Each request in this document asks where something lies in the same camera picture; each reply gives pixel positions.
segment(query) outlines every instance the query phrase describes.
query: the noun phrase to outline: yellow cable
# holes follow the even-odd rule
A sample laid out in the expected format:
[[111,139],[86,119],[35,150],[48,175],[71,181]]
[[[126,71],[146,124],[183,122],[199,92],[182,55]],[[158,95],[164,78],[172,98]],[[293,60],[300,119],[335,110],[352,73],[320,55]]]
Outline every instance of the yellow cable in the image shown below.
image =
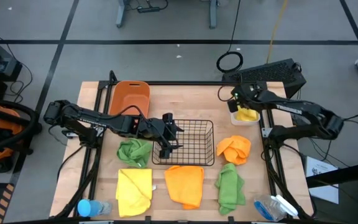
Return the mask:
[[281,8],[281,11],[280,11],[280,15],[278,15],[277,22],[276,22],[276,24],[274,25],[274,29],[273,29],[273,33],[272,33],[272,38],[270,39],[270,45],[269,45],[269,47],[268,47],[268,54],[267,54],[266,63],[269,63],[270,54],[272,53],[272,49],[273,49],[274,36],[276,35],[276,31],[277,31],[278,25],[279,25],[279,23],[280,23],[280,21],[281,21],[281,18],[283,17],[284,10],[285,10],[285,8],[287,7],[287,3],[288,3],[288,0],[284,0],[283,7]]

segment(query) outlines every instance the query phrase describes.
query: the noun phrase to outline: orange container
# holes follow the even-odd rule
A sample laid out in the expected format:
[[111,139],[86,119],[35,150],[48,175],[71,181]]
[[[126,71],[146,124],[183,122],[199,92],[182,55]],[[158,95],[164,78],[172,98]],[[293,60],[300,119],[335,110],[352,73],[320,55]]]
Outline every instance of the orange container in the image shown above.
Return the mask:
[[[115,115],[130,105],[139,107],[141,112],[147,117],[150,103],[150,87],[146,82],[141,81],[121,81],[115,89],[110,102],[110,115]],[[123,114],[139,115],[136,108],[129,108]]]

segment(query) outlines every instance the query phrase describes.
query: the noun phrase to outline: yellow cloth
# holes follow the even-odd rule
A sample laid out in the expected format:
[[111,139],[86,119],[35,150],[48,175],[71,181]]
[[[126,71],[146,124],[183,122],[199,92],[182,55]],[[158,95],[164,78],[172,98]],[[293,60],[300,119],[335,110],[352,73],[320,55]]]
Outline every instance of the yellow cloth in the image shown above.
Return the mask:
[[236,120],[238,121],[256,121],[258,120],[258,112],[237,106],[238,112]]
[[131,217],[150,208],[152,169],[119,169],[116,199],[119,216]]
[[184,209],[200,207],[203,196],[204,169],[197,166],[173,166],[165,171],[169,197]]
[[223,152],[228,162],[240,165],[247,162],[247,157],[251,150],[251,142],[242,136],[231,136],[219,142],[216,148],[218,156]]

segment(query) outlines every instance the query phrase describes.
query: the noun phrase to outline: gray floor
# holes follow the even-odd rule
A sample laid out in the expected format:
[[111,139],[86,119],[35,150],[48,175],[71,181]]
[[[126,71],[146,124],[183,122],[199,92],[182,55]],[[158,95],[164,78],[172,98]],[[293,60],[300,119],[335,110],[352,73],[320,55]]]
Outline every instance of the gray floor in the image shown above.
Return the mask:
[[[164,5],[162,0],[152,2],[156,6]],[[114,25],[117,1],[80,0],[67,39],[230,39],[237,0],[221,1],[215,30],[208,28],[207,3],[169,2],[168,8],[160,13],[126,12],[123,27],[117,29]],[[282,2],[242,1],[235,39],[269,40]],[[358,25],[358,0],[346,2]],[[0,1],[0,36],[58,40],[72,4],[73,0]],[[289,0],[276,39],[356,40],[356,37],[339,1]],[[23,104],[35,108],[56,48],[56,45],[11,45],[16,57],[34,74],[33,83],[24,92]],[[105,80],[110,70],[115,71],[119,80],[220,80],[221,73],[215,63],[227,48],[227,45],[176,44],[65,45],[45,103],[59,99],[75,102],[82,81]],[[232,48],[240,49],[243,54],[243,68],[265,63],[268,45]],[[275,45],[271,61],[286,58],[302,64],[308,82],[302,89],[304,100],[319,103],[344,117],[358,113],[358,74],[353,67],[358,45]],[[230,67],[236,62],[229,58],[223,63]],[[19,79],[28,82],[28,72],[24,70]],[[328,142],[318,142],[324,150],[327,148]],[[320,159],[309,140],[302,139],[299,145],[301,152]],[[65,147],[43,132],[33,140],[32,148],[35,152],[25,160],[5,222],[36,220],[49,215]],[[332,143],[330,153],[350,166],[358,164],[358,126],[346,124]],[[334,159],[330,161],[343,167]],[[10,174],[0,174],[0,182],[8,182],[9,178]],[[358,198],[358,182],[341,187]],[[358,223],[358,204],[343,194],[340,194],[340,205],[320,200],[316,203],[318,217]]]

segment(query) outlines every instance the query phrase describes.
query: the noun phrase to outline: orange vacuum cleaner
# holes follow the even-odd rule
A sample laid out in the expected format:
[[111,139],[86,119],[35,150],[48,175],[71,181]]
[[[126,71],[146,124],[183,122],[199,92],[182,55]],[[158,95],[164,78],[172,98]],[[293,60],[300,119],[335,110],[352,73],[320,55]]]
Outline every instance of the orange vacuum cleaner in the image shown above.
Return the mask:
[[[19,111],[27,114],[30,120],[21,118]],[[15,151],[32,154],[23,146],[24,139],[41,132],[38,114],[32,109],[9,101],[0,101],[0,172],[12,169],[12,156]]]

